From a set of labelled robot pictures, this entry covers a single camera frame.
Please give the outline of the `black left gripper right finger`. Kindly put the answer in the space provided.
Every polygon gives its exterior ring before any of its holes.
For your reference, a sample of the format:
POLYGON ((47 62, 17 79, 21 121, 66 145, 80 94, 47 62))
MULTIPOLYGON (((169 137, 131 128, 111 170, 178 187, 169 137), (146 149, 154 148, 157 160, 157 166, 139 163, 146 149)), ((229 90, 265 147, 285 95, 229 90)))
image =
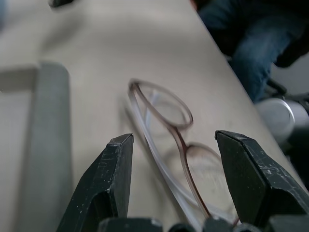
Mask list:
POLYGON ((262 232, 307 232, 309 195, 245 135, 215 133, 229 192, 242 226, 262 232))

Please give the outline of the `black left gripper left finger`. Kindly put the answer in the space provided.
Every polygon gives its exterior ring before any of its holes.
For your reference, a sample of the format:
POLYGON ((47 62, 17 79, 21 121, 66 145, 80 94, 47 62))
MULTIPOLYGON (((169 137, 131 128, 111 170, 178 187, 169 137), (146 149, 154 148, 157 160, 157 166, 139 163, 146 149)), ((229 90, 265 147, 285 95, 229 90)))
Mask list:
POLYGON ((80 178, 57 231, 96 232, 103 220, 127 216, 133 143, 131 133, 108 142, 80 178))

